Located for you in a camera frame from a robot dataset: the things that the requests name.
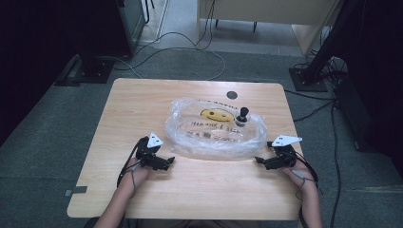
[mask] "human hand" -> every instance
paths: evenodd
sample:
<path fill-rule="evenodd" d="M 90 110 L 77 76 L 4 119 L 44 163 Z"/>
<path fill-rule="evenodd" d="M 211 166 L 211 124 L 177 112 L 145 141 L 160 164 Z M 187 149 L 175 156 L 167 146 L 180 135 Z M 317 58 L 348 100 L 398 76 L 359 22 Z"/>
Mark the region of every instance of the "human hand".
<path fill-rule="evenodd" d="M 127 167 L 130 167 L 136 162 L 137 159 L 131 159 Z M 142 183 L 147 179 L 150 170 L 151 170 L 150 167 L 148 166 L 142 167 L 140 164 L 137 165 L 134 171 L 132 171 L 131 168 L 127 169 L 117 189 L 119 194 L 123 194 L 129 198 L 134 197 L 134 195 L 136 194 L 136 189 L 138 189 L 142 185 Z"/>
<path fill-rule="evenodd" d="M 301 188 L 302 192 L 317 188 L 311 171 L 299 160 L 293 167 L 281 167 L 279 170 L 287 174 L 291 181 Z"/>

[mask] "metal stand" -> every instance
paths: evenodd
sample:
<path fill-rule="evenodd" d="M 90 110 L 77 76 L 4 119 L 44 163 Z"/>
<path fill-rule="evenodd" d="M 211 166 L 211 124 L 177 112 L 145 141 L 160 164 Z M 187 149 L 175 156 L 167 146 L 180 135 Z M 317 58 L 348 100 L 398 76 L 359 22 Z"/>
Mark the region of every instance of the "metal stand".
<path fill-rule="evenodd" d="M 296 91 L 309 91 L 309 92 L 327 92 L 326 85 L 322 81 L 316 81 L 310 84 L 305 84 L 303 75 L 306 69 L 289 68 L 288 69 L 293 80 Z"/>
<path fill-rule="evenodd" d="M 85 72 L 84 66 L 81 65 L 74 76 L 73 82 L 105 84 L 114 64 L 114 61 L 99 61 L 93 72 Z"/>
<path fill-rule="evenodd" d="M 322 84 L 321 81 L 323 77 L 320 75 L 320 72 L 332 56 L 340 57 L 339 52 L 345 49 L 346 44 L 352 39 L 351 33 L 346 29 L 346 25 L 348 24 L 348 19 L 352 17 L 355 6 L 359 1 L 360 0 L 345 1 L 332 31 L 308 67 L 302 70 L 290 69 L 291 78 L 293 79 L 296 90 L 322 91 L 316 89 L 318 85 Z"/>

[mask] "joystick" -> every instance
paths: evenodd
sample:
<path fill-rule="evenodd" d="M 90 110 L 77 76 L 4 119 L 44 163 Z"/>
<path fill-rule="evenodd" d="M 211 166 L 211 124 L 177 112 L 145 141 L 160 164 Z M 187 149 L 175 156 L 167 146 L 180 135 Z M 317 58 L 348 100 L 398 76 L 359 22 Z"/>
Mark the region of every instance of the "joystick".
<path fill-rule="evenodd" d="M 237 116 L 235 120 L 235 124 L 237 126 L 245 126 L 245 124 L 248 122 L 248 119 L 246 118 L 246 115 L 248 115 L 249 109 L 247 107 L 242 107 L 240 109 L 240 114 Z"/>

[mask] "wooden panel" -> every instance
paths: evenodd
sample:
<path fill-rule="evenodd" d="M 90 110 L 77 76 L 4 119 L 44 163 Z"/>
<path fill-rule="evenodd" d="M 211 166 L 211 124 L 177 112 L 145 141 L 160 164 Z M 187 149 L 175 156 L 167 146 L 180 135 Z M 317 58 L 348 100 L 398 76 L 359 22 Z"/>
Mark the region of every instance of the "wooden panel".
<path fill-rule="evenodd" d="M 230 100 L 228 91 L 238 98 Z M 267 140 L 296 135 L 281 85 L 118 79 L 89 148 L 67 213 L 75 218 L 100 216 L 116 188 L 122 165 L 138 139 L 155 132 L 164 145 L 158 156 L 176 160 L 168 171 L 153 171 L 126 211 L 137 219 L 297 219 L 297 188 L 279 171 L 267 171 L 253 158 L 241 161 L 197 160 L 170 150 L 164 133 L 171 103 L 190 97 L 247 106 L 268 127 Z M 295 144 L 296 151 L 301 151 Z M 264 158 L 274 157 L 267 147 Z"/>
<path fill-rule="evenodd" d="M 199 0 L 207 18 L 213 0 Z M 216 0 L 213 18 L 235 21 L 316 25 L 335 0 Z"/>
<path fill-rule="evenodd" d="M 344 1 L 336 0 L 334 4 L 329 8 L 327 14 L 322 14 L 322 18 L 314 25 L 292 25 L 294 34 L 297 37 L 299 46 L 302 53 L 307 55 L 312 48 L 312 44 L 322 32 L 325 26 L 332 26 L 335 22 L 338 13 L 340 12 L 342 3 Z"/>

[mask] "black base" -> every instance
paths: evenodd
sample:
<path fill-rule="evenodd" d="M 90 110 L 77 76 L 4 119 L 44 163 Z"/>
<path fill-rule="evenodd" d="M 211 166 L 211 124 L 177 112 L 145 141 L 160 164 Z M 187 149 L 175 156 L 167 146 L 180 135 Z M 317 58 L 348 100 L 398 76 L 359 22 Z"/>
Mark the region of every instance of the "black base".
<path fill-rule="evenodd" d="M 294 87 L 296 91 L 307 91 L 307 92 L 327 92 L 326 85 L 319 81 L 312 85 L 304 84 L 302 75 L 305 72 L 305 69 L 297 69 L 297 68 L 289 68 L 288 71 L 290 72 L 291 79 L 293 80 Z"/>
<path fill-rule="evenodd" d="M 83 64 L 78 56 L 74 56 L 65 66 L 62 73 L 56 78 L 55 86 L 79 86 L 80 83 L 105 84 L 109 78 L 110 71 L 115 64 L 114 61 L 98 60 L 97 73 L 85 75 Z M 71 71 L 77 68 L 74 77 L 68 77 Z"/>
<path fill-rule="evenodd" d="M 98 60 L 99 65 L 95 73 L 88 74 L 83 70 L 83 66 L 78 68 L 76 75 L 74 76 L 74 83 L 93 83 L 93 84 L 105 84 L 109 78 L 110 71 L 115 64 L 114 61 Z"/>

